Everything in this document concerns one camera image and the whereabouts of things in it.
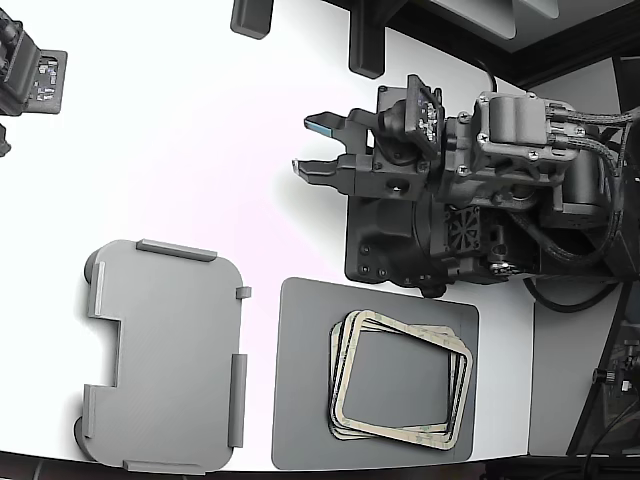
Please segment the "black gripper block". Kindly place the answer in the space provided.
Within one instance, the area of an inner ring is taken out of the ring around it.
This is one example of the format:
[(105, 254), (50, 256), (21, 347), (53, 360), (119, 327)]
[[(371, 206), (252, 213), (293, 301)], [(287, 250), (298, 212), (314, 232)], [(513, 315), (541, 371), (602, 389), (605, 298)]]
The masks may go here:
[[(366, 151), (372, 118), (362, 109), (352, 109), (346, 117), (325, 111), (307, 116), (304, 126), (340, 142), (346, 151)], [(332, 161), (293, 160), (292, 167), (308, 184), (348, 196), (417, 201), (425, 191), (437, 188), (441, 153), (414, 144), (376, 144), (373, 153), (342, 154)]]

